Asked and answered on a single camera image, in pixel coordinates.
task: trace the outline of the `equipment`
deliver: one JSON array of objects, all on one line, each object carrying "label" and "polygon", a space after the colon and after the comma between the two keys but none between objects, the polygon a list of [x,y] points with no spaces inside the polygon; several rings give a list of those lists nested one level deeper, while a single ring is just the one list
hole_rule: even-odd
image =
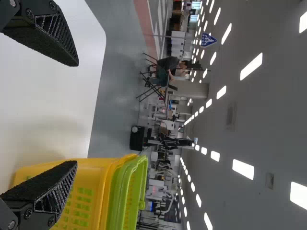
[{"label": "equipment", "polygon": [[66,161],[0,195],[0,230],[48,230],[59,220],[77,173]]},{"label": "equipment", "polygon": [[64,65],[79,65],[64,14],[52,0],[1,0],[0,32]]}]

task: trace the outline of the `plastic basket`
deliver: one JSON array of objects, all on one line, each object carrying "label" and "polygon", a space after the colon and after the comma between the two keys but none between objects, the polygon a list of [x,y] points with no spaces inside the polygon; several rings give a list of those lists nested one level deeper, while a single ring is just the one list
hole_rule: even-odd
[{"label": "plastic basket", "polygon": [[[73,190],[60,220],[52,229],[107,230],[109,196],[115,172],[136,158],[136,154],[131,154],[121,159],[73,159],[78,161]],[[64,161],[23,167],[16,172],[13,185],[18,185],[62,162]]]},{"label": "plastic basket", "polygon": [[145,208],[148,159],[136,158],[117,169],[112,181],[108,230],[135,230],[138,210]]}]

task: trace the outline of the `black speaker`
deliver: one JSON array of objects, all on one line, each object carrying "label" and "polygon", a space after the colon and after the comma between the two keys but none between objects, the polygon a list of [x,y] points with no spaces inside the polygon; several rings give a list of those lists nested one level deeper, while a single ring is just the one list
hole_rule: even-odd
[{"label": "black speaker", "polygon": [[130,149],[135,151],[143,151],[145,127],[133,126],[130,133]]}]

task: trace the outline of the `desk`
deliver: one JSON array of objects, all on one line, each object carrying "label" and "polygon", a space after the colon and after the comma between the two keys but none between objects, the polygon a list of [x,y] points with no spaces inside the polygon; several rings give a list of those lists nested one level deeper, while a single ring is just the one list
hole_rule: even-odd
[{"label": "desk", "polygon": [[84,0],[56,0],[80,65],[67,67],[0,34],[0,193],[25,165],[86,158],[106,35]]}]

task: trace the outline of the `white ceiling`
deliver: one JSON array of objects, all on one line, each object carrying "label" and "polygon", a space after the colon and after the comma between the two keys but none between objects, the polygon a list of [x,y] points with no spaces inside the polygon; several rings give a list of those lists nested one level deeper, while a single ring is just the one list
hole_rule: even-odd
[{"label": "white ceiling", "polygon": [[[184,228],[189,221],[191,230],[207,229],[207,212],[214,230],[305,230],[307,210],[290,201],[290,185],[292,181],[307,185],[307,31],[299,33],[307,1],[215,0],[209,14],[211,2],[205,5],[201,26],[208,20],[206,32],[219,42],[205,50],[201,63],[212,70],[205,82],[210,83],[213,103],[186,127],[208,154],[195,150],[183,154],[196,187],[193,193],[182,170],[188,210]],[[230,23],[232,31],[221,45]],[[217,58],[210,66],[215,51]],[[262,65],[240,81],[241,70],[261,52]],[[216,100],[224,85],[226,94]],[[237,103],[235,132],[225,129],[232,102]],[[195,100],[193,111],[203,105],[205,101]],[[221,154],[219,162],[210,158],[211,150]],[[233,159],[253,165],[254,180],[233,171]],[[265,187],[266,173],[275,175],[273,190]]]}]

